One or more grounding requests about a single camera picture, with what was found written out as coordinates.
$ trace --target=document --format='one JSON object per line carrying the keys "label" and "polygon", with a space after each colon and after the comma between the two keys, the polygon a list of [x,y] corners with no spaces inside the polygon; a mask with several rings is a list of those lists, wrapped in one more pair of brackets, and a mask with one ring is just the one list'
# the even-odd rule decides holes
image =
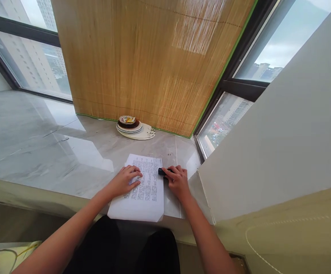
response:
{"label": "document", "polygon": [[127,165],[137,166],[143,174],[131,179],[129,184],[141,183],[129,193],[113,199],[107,215],[112,219],[161,221],[164,215],[164,185],[158,168],[163,166],[162,160],[130,154]]}

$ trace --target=hand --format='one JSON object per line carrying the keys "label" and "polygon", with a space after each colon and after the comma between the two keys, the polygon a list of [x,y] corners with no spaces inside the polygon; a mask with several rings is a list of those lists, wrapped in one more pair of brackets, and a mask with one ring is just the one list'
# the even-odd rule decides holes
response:
{"label": "hand", "polygon": [[111,195],[112,199],[128,193],[140,185],[140,181],[136,181],[130,185],[128,184],[129,181],[136,176],[143,176],[138,167],[130,165],[123,167],[108,185],[105,186],[104,190]]}
{"label": "hand", "polygon": [[170,190],[183,204],[192,197],[188,186],[187,170],[183,169],[181,166],[171,166],[169,169],[174,173],[162,167],[162,170],[166,174],[165,177],[169,180]]}

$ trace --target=black pants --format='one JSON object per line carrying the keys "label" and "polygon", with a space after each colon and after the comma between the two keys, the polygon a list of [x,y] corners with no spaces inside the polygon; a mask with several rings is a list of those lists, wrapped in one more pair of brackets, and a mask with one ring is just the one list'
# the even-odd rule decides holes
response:
{"label": "black pants", "polygon": [[[64,274],[115,273],[119,246],[120,232],[116,222],[103,216],[88,231]],[[173,233],[163,228],[152,234],[141,251],[134,273],[180,274],[180,272],[178,249]]]}

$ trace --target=black marker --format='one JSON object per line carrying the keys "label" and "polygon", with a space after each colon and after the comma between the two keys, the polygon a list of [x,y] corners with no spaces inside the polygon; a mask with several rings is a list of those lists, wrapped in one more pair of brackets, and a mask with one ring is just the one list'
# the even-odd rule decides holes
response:
{"label": "black marker", "polygon": [[161,175],[161,176],[165,176],[166,175],[165,172],[161,168],[158,169],[158,174]]}

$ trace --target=bamboo blind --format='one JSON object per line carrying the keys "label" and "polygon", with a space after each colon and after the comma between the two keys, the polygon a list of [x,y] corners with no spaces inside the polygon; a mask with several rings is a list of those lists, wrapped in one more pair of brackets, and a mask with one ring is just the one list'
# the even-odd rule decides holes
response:
{"label": "bamboo blind", "polygon": [[76,113],[191,136],[254,0],[51,0]]}

